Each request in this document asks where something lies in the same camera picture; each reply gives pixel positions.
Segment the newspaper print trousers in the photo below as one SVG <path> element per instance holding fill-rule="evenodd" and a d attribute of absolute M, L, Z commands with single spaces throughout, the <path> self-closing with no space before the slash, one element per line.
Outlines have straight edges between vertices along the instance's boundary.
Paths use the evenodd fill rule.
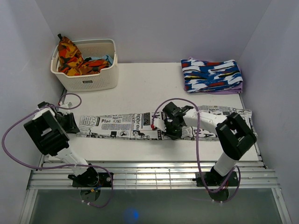
<path fill-rule="evenodd" d="M 236 112 L 240 114 L 253 134 L 257 136 L 251 110 L 210 105 L 201 105 L 198 108 L 200 112 L 224 116 Z M 170 137 L 163 132 L 151 129 L 152 115 L 153 112 L 100 116 L 83 115 L 80 118 L 77 136 L 100 139 L 169 140 Z"/>

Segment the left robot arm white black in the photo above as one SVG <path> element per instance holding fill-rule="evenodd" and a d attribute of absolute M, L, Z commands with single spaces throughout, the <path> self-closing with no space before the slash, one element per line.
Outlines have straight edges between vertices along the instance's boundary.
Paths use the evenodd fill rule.
<path fill-rule="evenodd" d="M 24 124 L 24 128 L 32 141 L 43 155 L 50 155 L 60 159 L 65 164 L 73 164 L 72 175 L 68 178 L 83 187 L 99 185 L 99 175 L 89 163 L 69 145 L 69 133 L 79 133 L 72 112 L 63 109 L 59 111 L 53 104 L 41 102 L 39 111 L 31 121 Z"/>

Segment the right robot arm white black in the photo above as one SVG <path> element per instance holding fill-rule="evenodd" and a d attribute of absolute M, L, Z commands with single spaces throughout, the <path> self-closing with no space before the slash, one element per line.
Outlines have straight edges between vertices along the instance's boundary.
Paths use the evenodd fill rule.
<path fill-rule="evenodd" d="M 235 165 L 256 143 L 256 136 L 240 114 L 228 116 L 200 112 L 192 106 L 178 107 L 168 103 L 163 112 L 170 119 L 165 121 L 164 133 L 172 140 L 182 135 L 184 127 L 196 127 L 214 133 L 221 144 L 222 154 L 209 172 L 199 172 L 208 185 L 222 185 L 234 172 Z"/>

